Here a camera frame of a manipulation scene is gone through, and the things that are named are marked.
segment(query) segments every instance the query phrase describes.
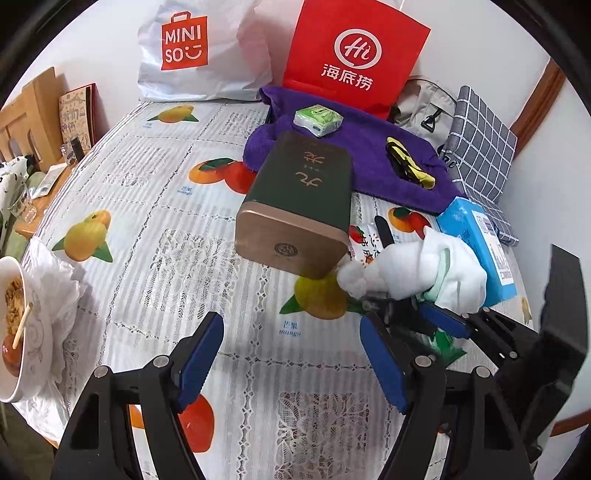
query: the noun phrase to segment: blue tissue box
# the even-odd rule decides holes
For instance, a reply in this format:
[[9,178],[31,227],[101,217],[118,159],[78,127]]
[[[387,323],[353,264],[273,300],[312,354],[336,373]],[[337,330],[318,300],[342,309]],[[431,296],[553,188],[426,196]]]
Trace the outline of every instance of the blue tissue box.
[[495,228],[480,205],[456,197],[445,212],[437,217],[437,223],[443,233],[461,238],[470,245],[485,269],[485,307],[517,295],[511,269]]

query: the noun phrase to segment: white lace tablecloth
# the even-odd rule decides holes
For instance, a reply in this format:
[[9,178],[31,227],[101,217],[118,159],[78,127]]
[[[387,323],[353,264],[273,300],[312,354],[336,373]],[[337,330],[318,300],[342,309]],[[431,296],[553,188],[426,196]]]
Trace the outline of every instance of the white lace tablecloth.
[[[174,124],[153,120],[172,105],[138,105],[93,148],[46,211],[37,235],[52,248],[72,225],[107,210],[113,259],[74,262],[58,252],[89,288],[63,345],[66,370],[53,394],[58,396],[48,398],[57,409],[65,405],[64,415],[71,413],[95,367],[139,368],[170,353],[215,310],[224,318],[225,337],[202,391],[215,418],[212,444],[196,454],[206,477],[374,480],[402,416],[386,402],[363,351],[360,315],[347,312],[328,321],[306,312],[280,314],[297,277],[236,255],[235,215],[244,195],[224,180],[189,179],[204,161],[241,160],[268,108],[227,101],[190,105],[199,121]],[[352,223],[387,217],[392,207],[355,193]],[[498,310],[522,320],[523,283],[511,250],[506,252],[519,296]],[[468,350],[455,368],[493,369],[477,347]],[[40,424],[39,404],[33,399],[17,408]],[[59,439],[63,428],[46,420],[42,433]],[[145,434],[134,429],[134,435],[144,475],[153,477]],[[428,479],[438,477],[446,446],[440,435]]]

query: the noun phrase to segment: haidilao bag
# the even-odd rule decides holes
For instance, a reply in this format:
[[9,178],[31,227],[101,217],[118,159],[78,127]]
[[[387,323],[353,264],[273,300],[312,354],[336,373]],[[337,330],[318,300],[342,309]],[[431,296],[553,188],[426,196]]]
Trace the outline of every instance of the haidilao bag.
[[304,0],[283,86],[386,119],[429,32],[378,0]]

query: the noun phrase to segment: blue gripper pad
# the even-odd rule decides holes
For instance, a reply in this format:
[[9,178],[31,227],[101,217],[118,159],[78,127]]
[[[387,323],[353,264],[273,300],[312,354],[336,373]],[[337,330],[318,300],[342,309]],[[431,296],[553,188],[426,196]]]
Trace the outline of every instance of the blue gripper pad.
[[223,319],[215,314],[180,375],[177,402],[182,410],[197,400],[223,340]]
[[408,400],[402,384],[402,371],[396,365],[394,357],[390,354],[371,320],[365,316],[361,318],[359,324],[359,337],[386,400],[394,405],[400,413],[405,414]]
[[448,335],[456,338],[470,338],[470,332],[466,325],[453,316],[446,314],[446,310],[439,309],[432,303],[423,302],[420,304],[418,311],[425,320],[439,327]]

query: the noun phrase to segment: wooden chair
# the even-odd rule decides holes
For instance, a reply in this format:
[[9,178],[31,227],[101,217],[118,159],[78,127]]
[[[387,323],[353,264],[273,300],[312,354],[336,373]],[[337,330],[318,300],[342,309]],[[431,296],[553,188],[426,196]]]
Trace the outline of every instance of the wooden chair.
[[35,155],[39,168],[61,162],[60,88],[53,67],[27,83],[21,94],[0,111],[0,152],[5,161]]

